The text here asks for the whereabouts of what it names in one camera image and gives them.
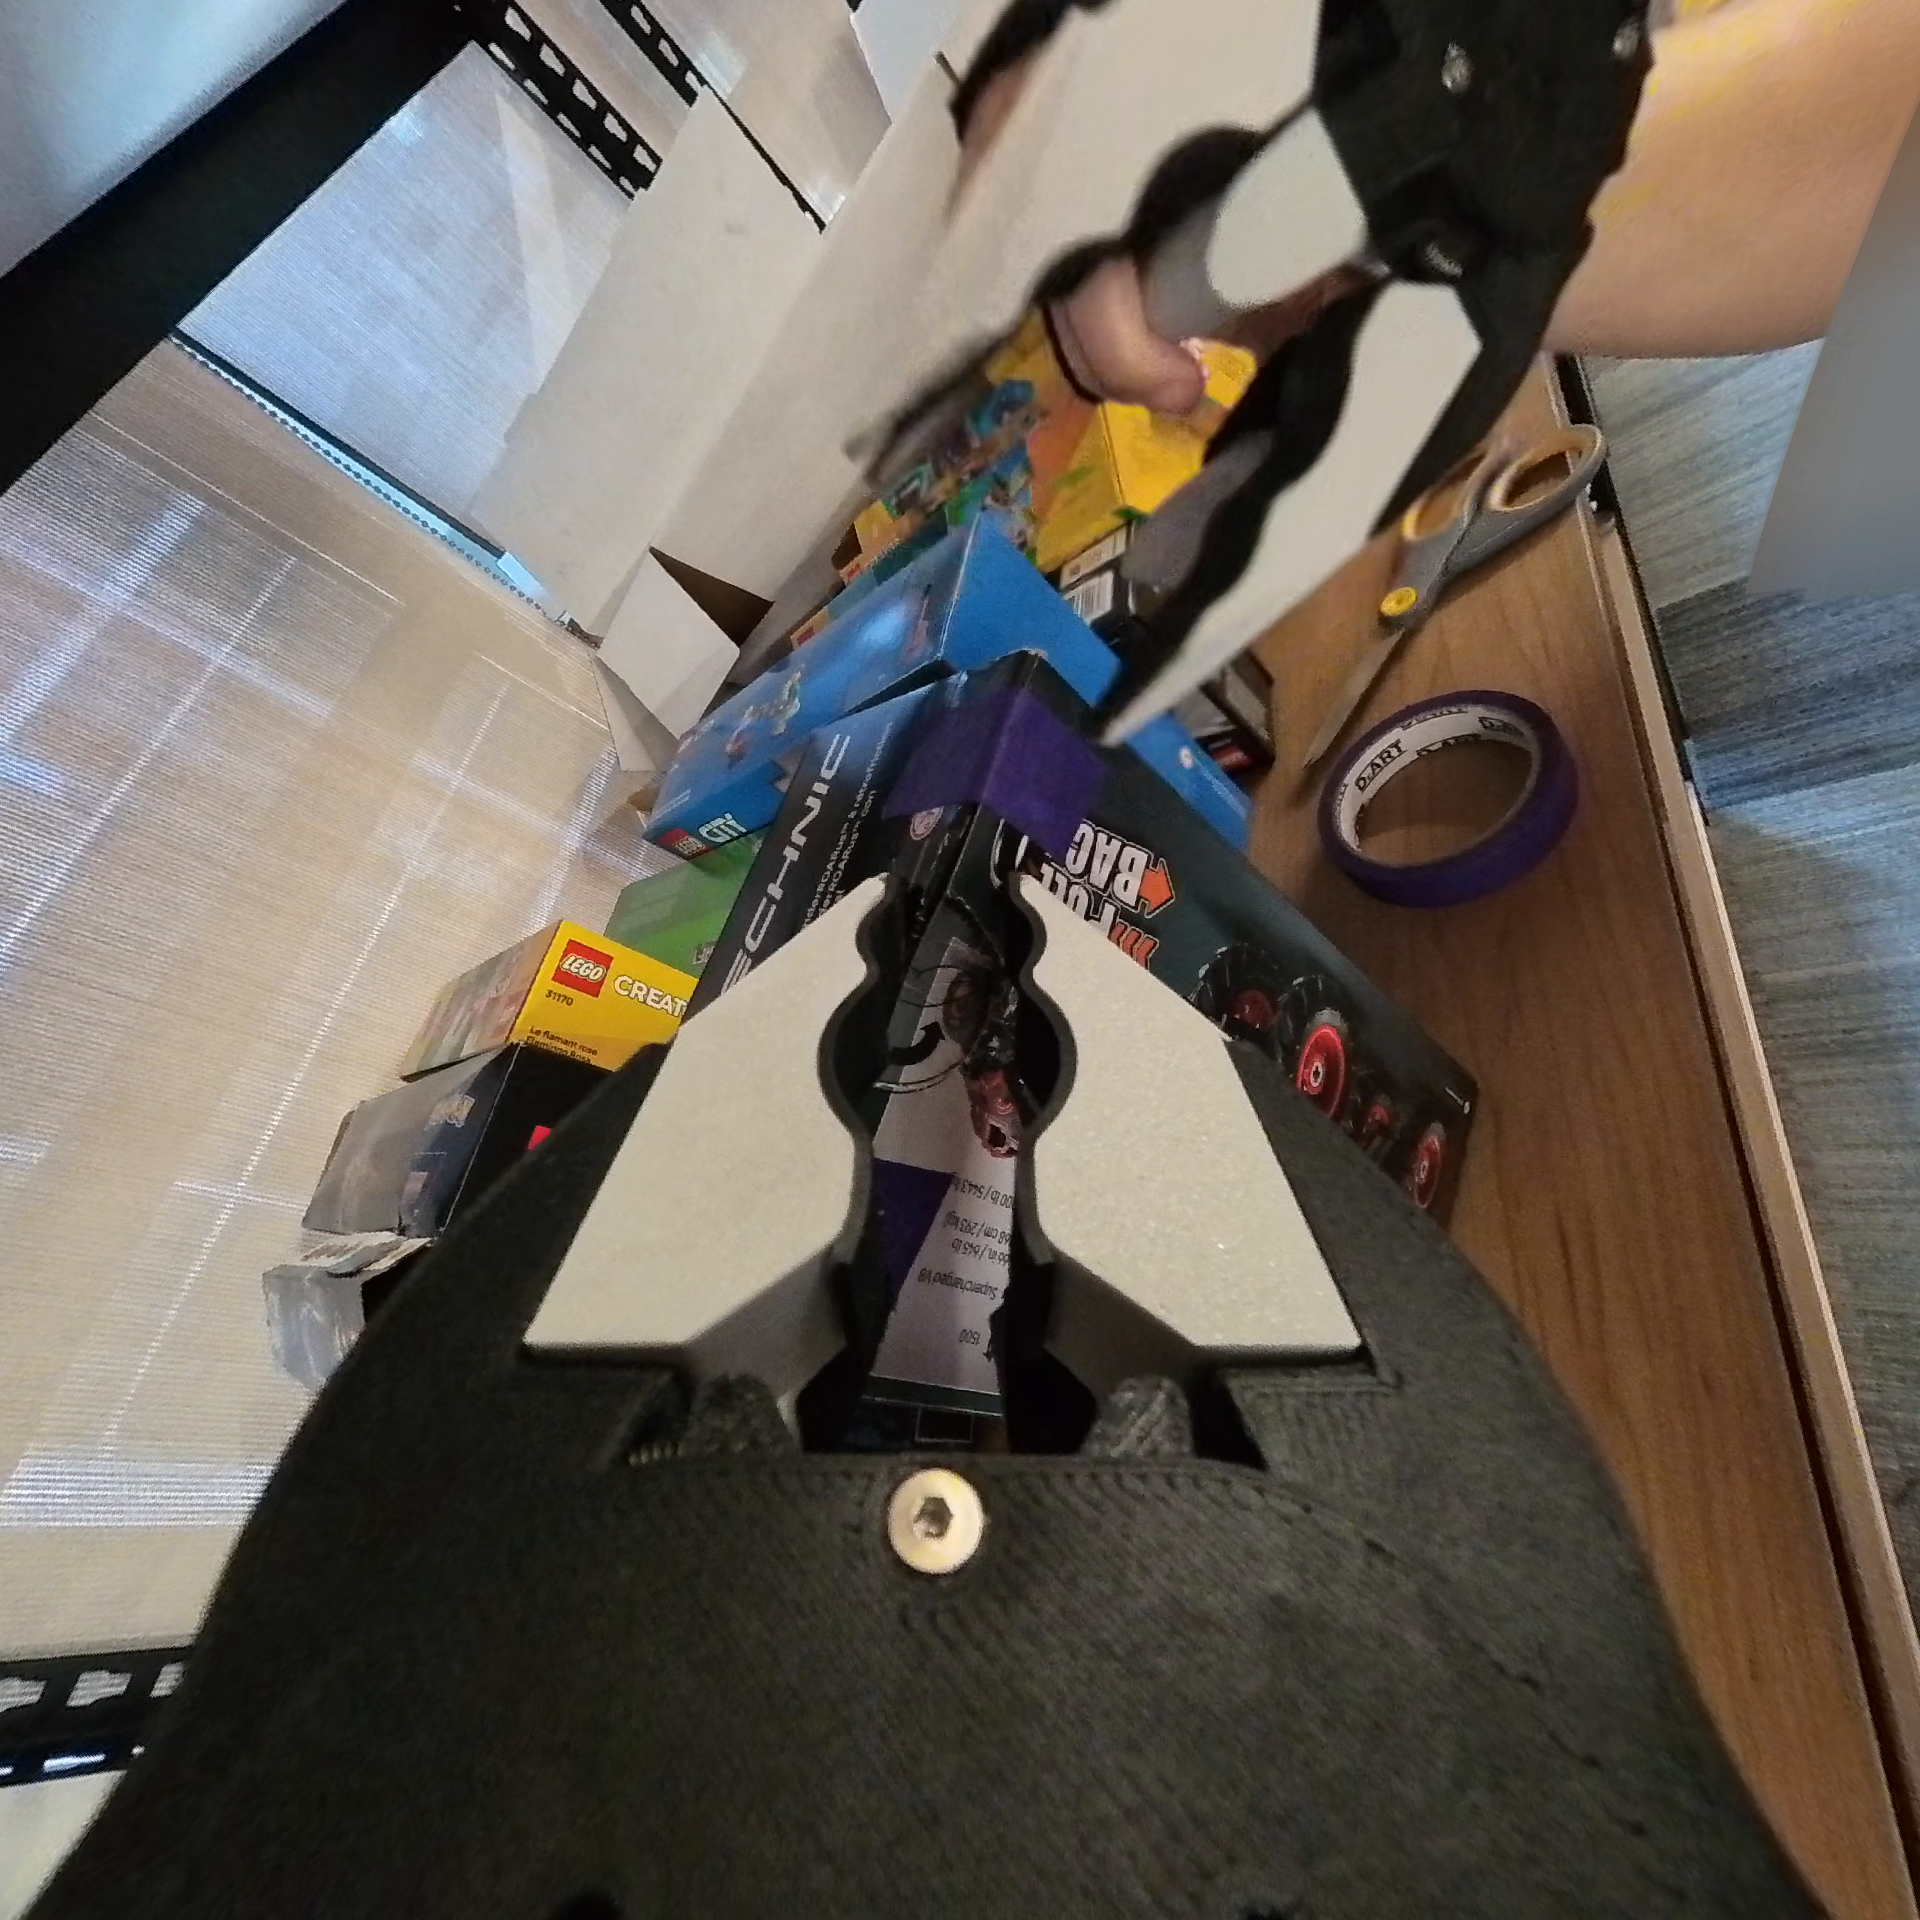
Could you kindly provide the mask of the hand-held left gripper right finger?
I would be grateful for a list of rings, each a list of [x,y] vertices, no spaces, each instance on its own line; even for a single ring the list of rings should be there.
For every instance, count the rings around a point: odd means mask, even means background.
[[[1022,1231],[1054,1279],[1045,1353],[1094,1398],[1361,1356],[1224,1031],[1033,878],[1011,878],[1011,905],[1022,990],[1063,1054],[1022,1174]]]

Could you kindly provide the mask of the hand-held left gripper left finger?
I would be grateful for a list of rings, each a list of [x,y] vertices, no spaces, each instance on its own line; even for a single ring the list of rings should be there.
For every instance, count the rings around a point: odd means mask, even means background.
[[[663,1054],[540,1312],[530,1356],[632,1356],[778,1407],[842,1356],[870,1140],[830,1041],[875,988],[882,878],[741,972]]]

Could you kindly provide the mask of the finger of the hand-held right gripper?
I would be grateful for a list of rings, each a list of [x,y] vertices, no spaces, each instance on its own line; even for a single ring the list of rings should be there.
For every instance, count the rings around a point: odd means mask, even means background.
[[[1070,9],[927,260],[903,387],[854,441],[915,468],[1031,308],[1112,252],[1144,316],[1198,335],[1367,260],[1317,80],[1325,6]]]
[[[1482,353],[1460,285],[1384,276],[1264,361],[1198,477],[1127,547],[1144,614],[1102,743],[1167,717],[1382,531]]]

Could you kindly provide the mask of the dark monster truck toy box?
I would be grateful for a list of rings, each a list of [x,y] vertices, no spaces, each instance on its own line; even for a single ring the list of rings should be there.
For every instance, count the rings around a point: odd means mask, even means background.
[[[1015,1151],[1039,1111],[1022,1068],[1007,878],[1033,878],[1102,941],[1264,1054],[1430,1219],[1453,1214],[1477,1078],[1333,941],[1224,843],[1132,748],[1063,858],[987,808],[882,815],[924,731],[974,691],[1031,689],[1079,731],[1083,702],[1022,649],[864,708],[799,750],[769,824],[709,854],[752,871],[693,1009],[765,964],[868,878],[899,878],[903,988],[864,1117],[875,1124],[875,1222],[890,1321],[864,1421],[960,1443],[1000,1413],[990,1312],[1015,1222]]]

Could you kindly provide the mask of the purple tape roll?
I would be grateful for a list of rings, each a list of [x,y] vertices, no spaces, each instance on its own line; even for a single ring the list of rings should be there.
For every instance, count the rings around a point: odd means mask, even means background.
[[[1400,708],[1333,761],[1317,833],[1361,894],[1453,911],[1537,871],[1579,811],[1579,761],[1547,708],[1453,689]]]

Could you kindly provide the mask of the wooden desk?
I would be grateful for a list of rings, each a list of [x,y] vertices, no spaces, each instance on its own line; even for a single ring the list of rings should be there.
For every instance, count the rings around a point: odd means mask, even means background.
[[[1818,1421],[1814,1338],[1752,1184],[1702,988],[1708,885],[1676,878],[1676,750],[1593,502],[1451,589],[1361,723],[1496,689],[1579,772],[1562,848],[1490,900],[1394,911],[1317,838],[1304,743],[1394,570],[1370,546],[1259,661],[1278,764],[1255,863],[1477,1078],[1453,1237],[1579,1407],[1698,1695],[1828,1913],[1917,1913],[1917,1663],[1860,1471]]]

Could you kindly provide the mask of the person's right hand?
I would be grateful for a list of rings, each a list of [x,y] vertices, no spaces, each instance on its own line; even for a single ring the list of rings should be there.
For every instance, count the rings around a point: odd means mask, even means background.
[[[1187,416],[1206,396],[1196,335],[1167,335],[1144,314],[1139,268],[1102,260],[1070,294],[1049,298],[1049,334],[1068,378],[1087,403]]]

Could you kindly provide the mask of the grey yellow scissors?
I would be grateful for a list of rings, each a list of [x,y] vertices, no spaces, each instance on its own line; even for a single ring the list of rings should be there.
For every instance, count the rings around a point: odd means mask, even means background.
[[[1317,772],[1333,750],[1357,708],[1370,696],[1400,644],[1439,609],[1444,589],[1569,510],[1593,489],[1602,462],[1605,432],[1579,419],[1522,446],[1496,441],[1472,454],[1409,502],[1400,516],[1394,575],[1374,606],[1374,638],[1361,641],[1338,682],[1304,743],[1302,772]]]

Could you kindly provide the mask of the white cardboard box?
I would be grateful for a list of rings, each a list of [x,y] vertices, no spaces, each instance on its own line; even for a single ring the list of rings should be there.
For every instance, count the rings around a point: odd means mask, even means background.
[[[502,546],[606,630],[821,252],[821,225],[703,91],[615,233],[475,494]]]
[[[918,387],[924,283],[960,177],[957,64],[932,54],[821,233],[746,403],[752,589],[778,593],[868,494],[870,440]]]
[[[695,721],[723,696],[765,593],[640,547],[632,575],[585,622],[596,691],[617,774],[659,778]]]

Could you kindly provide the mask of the yellow flamingo toy box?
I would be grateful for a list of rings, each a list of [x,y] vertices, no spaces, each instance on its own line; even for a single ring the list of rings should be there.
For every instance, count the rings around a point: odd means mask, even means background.
[[[670,1041],[695,972],[560,920],[437,988],[396,1078],[522,1041],[617,1072],[637,1047]]]

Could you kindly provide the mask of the teal yellow toy box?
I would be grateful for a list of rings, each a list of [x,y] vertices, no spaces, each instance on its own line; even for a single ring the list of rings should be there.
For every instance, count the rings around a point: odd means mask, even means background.
[[[1054,489],[1094,426],[1063,353],[1055,327],[1031,308],[1015,334],[960,378],[960,394],[932,405],[899,454],[882,468],[875,502],[895,516],[932,510],[1000,455],[1039,455],[1039,485]]]

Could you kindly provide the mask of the black toy box yellow logo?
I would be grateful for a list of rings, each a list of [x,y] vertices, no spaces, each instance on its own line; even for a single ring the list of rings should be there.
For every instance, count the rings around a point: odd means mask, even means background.
[[[444,1237],[615,1072],[508,1041],[365,1100],[336,1129],[304,1228]]]

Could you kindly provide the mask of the green toy box white edge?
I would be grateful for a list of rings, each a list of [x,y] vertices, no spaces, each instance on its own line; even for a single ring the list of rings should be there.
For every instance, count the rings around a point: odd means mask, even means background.
[[[722,854],[674,858],[663,871],[637,878],[617,890],[606,935],[695,978],[723,935],[752,858],[752,848],[741,848],[741,863]]]

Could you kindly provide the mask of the small blue toy box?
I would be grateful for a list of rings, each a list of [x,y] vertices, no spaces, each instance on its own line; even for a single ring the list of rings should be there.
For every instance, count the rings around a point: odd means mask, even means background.
[[[1249,799],[1215,750],[1167,711],[1139,723],[1127,748],[1206,823],[1224,843],[1244,854]]]

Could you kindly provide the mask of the black bat logo toy box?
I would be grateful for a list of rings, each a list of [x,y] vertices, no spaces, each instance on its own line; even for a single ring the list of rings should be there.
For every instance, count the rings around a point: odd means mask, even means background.
[[[352,1231],[314,1237],[265,1274],[265,1313],[276,1368],[320,1394],[370,1313],[394,1298],[434,1237]]]

